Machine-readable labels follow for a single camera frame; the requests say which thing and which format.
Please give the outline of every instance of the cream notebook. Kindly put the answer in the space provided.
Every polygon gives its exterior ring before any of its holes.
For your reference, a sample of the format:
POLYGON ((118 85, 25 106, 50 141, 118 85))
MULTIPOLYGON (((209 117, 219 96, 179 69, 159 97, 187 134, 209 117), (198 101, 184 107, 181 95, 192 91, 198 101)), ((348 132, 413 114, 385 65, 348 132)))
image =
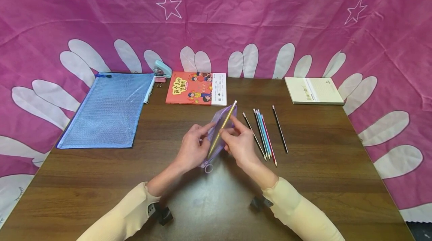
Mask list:
POLYGON ((293 104, 344 105, 331 78, 285 78, 293 104))

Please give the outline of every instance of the white star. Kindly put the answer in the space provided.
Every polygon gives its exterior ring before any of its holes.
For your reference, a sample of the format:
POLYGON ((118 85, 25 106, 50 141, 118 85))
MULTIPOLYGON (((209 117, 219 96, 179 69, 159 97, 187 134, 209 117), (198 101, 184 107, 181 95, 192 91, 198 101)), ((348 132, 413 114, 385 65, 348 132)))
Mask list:
POLYGON ((161 3, 156 3, 157 5, 159 5, 160 7, 162 7, 165 11, 165 19, 168 20, 168 18, 170 18, 171 15, 174 15, 176 17, 182 18, 182 16, 180 15, 179 11, 177 10, 177 7, 180 5, 181 0, 169 0, 170 2, 166 2, 167 0, 165 0, 164 2, 161 3), (170 7, 172 7, 172 3, 177 3, 177 5, 175 6, 174 9, 171 8, 171 10, 169 11, 169 14, 167 14, 167 8, 169 9, 170 7))
POLYGON ((359 2, 357 3, 357 5, 355 6, 355 8, 348 8, 348 9, 347 9, 347 10, 349 11, 350 14, 349 14, 347 20, 345 21, 345 24, 347 24, 348 22, 350 22, 350 20, 354 20, 355 22, 358 21, 358 19, 359 19, 359 15, 360 15, 361 11, 363 11, 363 10, 367 7, 367 5, 363 5, 363 6, 362 6, 362 2, 361 2, 361 1, 362 1, 362 0, 359 0, 359 2), (352 11, 351 11, 351 10, 355 10, 356 8, 361 8, 361 10, 358 11, 358 13, 357 13, 357 17, 353 17, 353 16, 352 16, 352 11))

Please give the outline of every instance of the zipper pull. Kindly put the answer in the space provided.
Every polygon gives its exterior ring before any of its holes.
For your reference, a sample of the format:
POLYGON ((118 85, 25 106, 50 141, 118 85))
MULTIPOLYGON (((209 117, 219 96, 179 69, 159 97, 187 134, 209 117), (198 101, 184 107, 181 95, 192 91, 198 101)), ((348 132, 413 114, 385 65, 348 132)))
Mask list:
POLYGON ((96 74, 95 76, 97 76, 98 78, 101 78, 101 77, 111 78, 112 77, 111 75, 102 75, 102 74, 96 74))

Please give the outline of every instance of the person's right hand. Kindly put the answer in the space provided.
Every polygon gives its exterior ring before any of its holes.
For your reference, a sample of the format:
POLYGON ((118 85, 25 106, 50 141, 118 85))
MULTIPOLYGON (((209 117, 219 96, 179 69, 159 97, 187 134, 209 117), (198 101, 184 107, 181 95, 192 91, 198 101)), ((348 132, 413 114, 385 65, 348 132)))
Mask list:
POLYGON ((254 133, 245 127, 237 118, 231 116, 230 120, 234 128, 221 129, 220 136, 225 141, 225 150, 228 151, 237 162, 237 165, 244 169, 250 164, 260 163, 254 151, 254 133))

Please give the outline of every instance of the pencil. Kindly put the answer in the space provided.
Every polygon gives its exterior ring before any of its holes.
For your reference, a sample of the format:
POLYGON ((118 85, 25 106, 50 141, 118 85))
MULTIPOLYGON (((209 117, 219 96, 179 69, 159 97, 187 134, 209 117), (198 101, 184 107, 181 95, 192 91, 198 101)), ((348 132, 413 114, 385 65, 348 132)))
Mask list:
MULTIPOLYGON (((231 117, 231 113, 232 113, 232 111, 234 110, 234 107, 236 106, 236 104, 237 104, 237 100, 234 101, 234 103, 232 104, 230 110, 228 111, 228 114, 227 114, 227 116, 226 116, 224 122, 222 123, 222 127, 221 127, 221 129, 225 128, 225 125, 227 125, 227 122, 228 122, 228 120, 230 119, 230 117, 231 117)), ((218 132, 217 132, 217 135, 216 135, 216 138, 215 138, 213 144, 212 144, 211 147, 210 147, 210 151, 208 152, 207 159, 210 159, 210 156, 211 156, 211 154, 213 153, 213 150, 214 150, 214 148, 215 148, 215 146, 216 146, 216 142, 219 140, 219 137, 221 136, 220 134, 221 134, 221 133, 218 131, 218 132)))
POLYGON ((279 130, 279 134, 281 136, 282 143, 283 143, 283 146, 285 148, 285 154, 287 154, 288 153, 288 147, 287 147, 287 144, 285 143, 285 138, 284 138, 284 135, 282 133, 281 124, 279 123, 279 119, 278 119, 278 116, 276 114, 276 109, 275 109, 274 105, 272 105, 272 109, 273 109, 273 114, 275 115, 274 117, 276 119, 277 128, 279 130))
POLYGON ((255 116, 255 121, 257 122, 256 126, 258 127, 258 131, 259 131, 259 134, 261 136, 262 146, 264 147, 264 150, 265 150, 264 138, 262 137, 263 132, 261 130, 261 126, 260 126, 259 121, 258 121, 258 114, 257 114, 255 108, 253 109, 253 111, 254 111, 253 115, 255 116))
POLYGON ((273 158, 273 162, 274 162, 275 166, 278 167, 278 163, 277 163, 277 161, 276 161, 276 156, 275 156, 275 153, 274 153, 274 151, 273 151, 273 147, 271 146, 270 135, 269 135, 269 132, 267 131, 267 126, 266 126, 265 121, 264 121, 264 115, 261 114, 261 117, 262 117, 262 122, 263 122, 263 124, 264 124, 265 133, 267 134, 267 139, 268 139, 268 141, 269 141, 271 154, 273 155, 273 156, 272 156, 272 158, 273 158))
MULTIPOLYGON (((247 126, 249 127, 249 129, 252 130, 251 124, 249 123, 248 119, 246 118, 246 114, 245 114, 245 113, 243 113, 243 117, 244 117, 244 119, 245 119, 245 121, 246 121, 247 126)), ((260 145, 260 143, 259 143, 257 137, 255 136, 255 133, 254 133, 253 130, 252 130, 252 133, 253 133, 253 136, 254 136, 253 138, 255 139, 255 142, 256 142, 256 144, 257 144, 258 147, 259 147, 259 150, 261 150, 262 156, 264 157, 265 161, 267 161, 267 157, 265 156, 264 151, 263 151, 263 149, 261 148, 261 145, 260 145)))
POLYGON ((269 156, 269 159, 270 159, 272 157, 271 150, 270 150, 270 144, 268 143, 267 133, 266 133, 266 131, 264 129, 264 123, 263 123, 262 115, 261 115, 261 113, 259 111, 260 110, 257 110, 258 120, 259 120, 259 122, 261 124, 262 134, 264 135, 264 141, 265 141, 265 146, 266 146, 265 148, 267 150, 267 155, 269 156))

